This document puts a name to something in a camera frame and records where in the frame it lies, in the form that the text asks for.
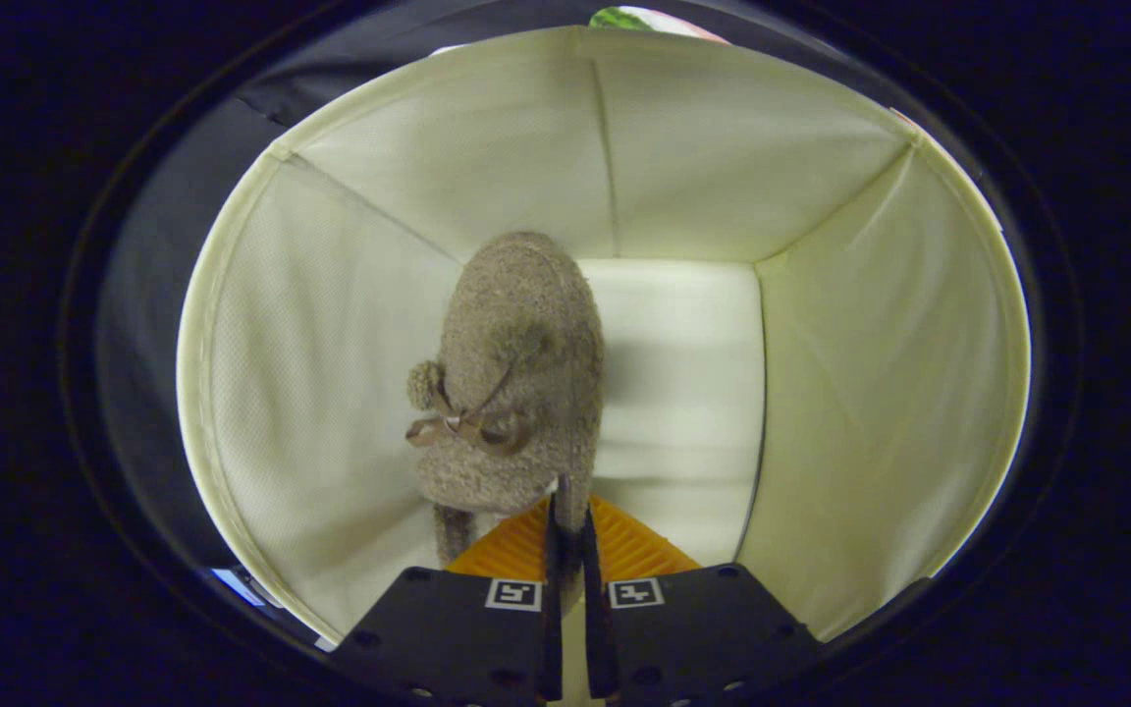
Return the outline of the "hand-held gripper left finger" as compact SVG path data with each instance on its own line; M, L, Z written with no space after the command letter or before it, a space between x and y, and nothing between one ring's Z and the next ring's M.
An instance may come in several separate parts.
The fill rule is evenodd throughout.
M553 501L509 518L481 550L520 550L539 576L404 569L329 655L377 706L543 706L562 695Z

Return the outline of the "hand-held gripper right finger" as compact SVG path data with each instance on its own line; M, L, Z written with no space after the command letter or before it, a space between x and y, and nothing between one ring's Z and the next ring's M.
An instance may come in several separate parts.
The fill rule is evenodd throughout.
M589 689L608 706L748 706L824 647L744 564L701 564L592 497L585 546Z

